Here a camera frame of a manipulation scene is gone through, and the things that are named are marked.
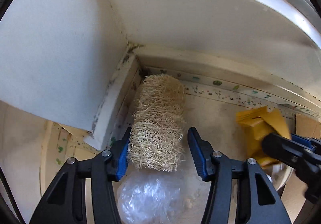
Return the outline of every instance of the yellow envelope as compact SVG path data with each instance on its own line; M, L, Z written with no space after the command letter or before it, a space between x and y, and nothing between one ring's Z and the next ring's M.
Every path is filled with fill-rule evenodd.
M261 147L263 138L272 132L291 139L288 126L277 108L272 112L268 112L266 106L238 112L236 114L236 122L245 133L249 158L256 159L263 168L279 162L264 154Z

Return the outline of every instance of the plastic bag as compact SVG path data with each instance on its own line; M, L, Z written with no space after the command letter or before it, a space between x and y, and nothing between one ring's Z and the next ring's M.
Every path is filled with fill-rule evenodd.
M125 224L175 223L183 207L180 171L150 169L131 173L117 190L118 211Z

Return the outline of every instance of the loofah sponge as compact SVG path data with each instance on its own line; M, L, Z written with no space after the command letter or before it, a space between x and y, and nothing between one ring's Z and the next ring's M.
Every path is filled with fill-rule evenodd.
M143 81L127 157L135 167L176 171L183 153L184 90L165 74Z

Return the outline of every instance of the white panel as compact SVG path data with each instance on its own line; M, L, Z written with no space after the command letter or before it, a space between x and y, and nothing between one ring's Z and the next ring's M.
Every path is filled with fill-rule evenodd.
M0 99L91 130L126 48L108 0L14 0L0 22Z
M320 99L321 37L284 0L113 2L130 41L255 64Z

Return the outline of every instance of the metal screw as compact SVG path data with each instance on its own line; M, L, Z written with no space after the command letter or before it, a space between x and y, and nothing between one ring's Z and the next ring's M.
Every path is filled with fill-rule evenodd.
M220 153L219 151L214 151L213 156L216 158L220 158L220 157L222 157L222 153Z
M104 151L102 151L102 156L104 156L104 157L109 157L110 155L111 155L110 150L104 150Z
M298 161L298 158L296 156L292 156L291 161L296 163Z
M256 159L249 158L248 163L254 165L254 164L256 164Z
M74 164L75 161L76 161L76 159L75 159L74 157L71 157L71 158L68 158L68 159L67 159L67 163L68 163L68 164Z

